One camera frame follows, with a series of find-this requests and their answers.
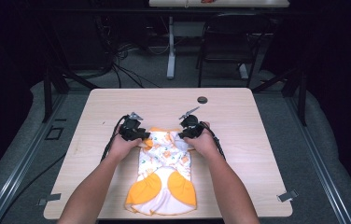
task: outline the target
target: chair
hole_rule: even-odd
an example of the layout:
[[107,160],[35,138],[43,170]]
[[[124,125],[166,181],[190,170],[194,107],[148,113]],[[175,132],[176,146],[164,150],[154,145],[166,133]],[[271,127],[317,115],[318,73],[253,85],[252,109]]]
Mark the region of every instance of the chair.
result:
[[208,19],[196,63],[199,87],[202,86],[204,62],[235,63],[237,70],[243,63],[251,63],[246,84],[249,87],[260,40],[269,27],[269,19],[259,14],[221,13]]

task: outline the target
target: baby clothes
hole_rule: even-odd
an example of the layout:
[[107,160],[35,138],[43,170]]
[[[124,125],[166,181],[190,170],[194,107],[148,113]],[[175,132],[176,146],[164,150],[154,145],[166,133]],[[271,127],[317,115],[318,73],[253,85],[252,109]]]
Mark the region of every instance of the baby clothes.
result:
[[145,215],[177,215],[196,209],[190,182],[189,145],[177,131],[151,129],[140,149],[137,182],[129,190],[125,207]]

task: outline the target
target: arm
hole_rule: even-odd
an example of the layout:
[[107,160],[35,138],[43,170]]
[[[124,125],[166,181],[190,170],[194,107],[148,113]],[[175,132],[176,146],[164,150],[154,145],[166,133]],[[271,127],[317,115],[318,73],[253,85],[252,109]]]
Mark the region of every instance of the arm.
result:
[[117,165],[141,139],[127,142],[118,134],[108,155],[71,195],[58,223],[94,223],[103,207]]
[[219,154],[213,136],[204,129],[195,139],[184,138],[207,160],[219,211],[225,223],[260,223],[245,185]]

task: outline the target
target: person's right hand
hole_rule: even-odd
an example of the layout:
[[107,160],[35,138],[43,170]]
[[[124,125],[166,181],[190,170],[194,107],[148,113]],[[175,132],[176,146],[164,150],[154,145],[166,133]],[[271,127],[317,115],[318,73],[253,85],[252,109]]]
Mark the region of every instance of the person's right hand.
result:
[[192,145],[205,158],[219,154],[213,135],[207,129],[204,129],[202,134],[197,138],[184,137],[184,141]]

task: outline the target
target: table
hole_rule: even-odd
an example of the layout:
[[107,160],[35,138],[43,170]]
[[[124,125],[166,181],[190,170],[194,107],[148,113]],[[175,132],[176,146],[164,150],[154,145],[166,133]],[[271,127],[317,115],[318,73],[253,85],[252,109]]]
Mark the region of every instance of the table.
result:
[[[197,98],[200,96],[206,97],[208,102],[199,104]],[[61,199],[47,203],[45,218],[60,217],[71,193],[100,162],[112,130],[122,116],[137,113],[144,119],[141,128],[181,129],[179,117],[196,106],[200,108],[193,115],[211,123],[227,162],[244,181],[258,216],[290,216],[290,202],[281,203],[277,199],[277,195],[283,194],[286,189],[251,90],[201,88],[93,90],[51,192],[52,195],[60,193]],[[124,209],[128,190],[137,178],[136,148],[119,164],[98,218],[221,217],[204,158],[192,150],[191,159],[191,181],[196,189],[197,210],[179,216],[148,217]]]
[[[201,0],[149,0],[150,7],[288,7],[288,0],[217,0],[213,3],[201,3]],[[175,77],[176,54],[174,48],[174,27],[173,17],[169,19],[169,63],[167,64],[167,78]],[[203,25],[191,25],[192,30],[200,30],[202,34]]]

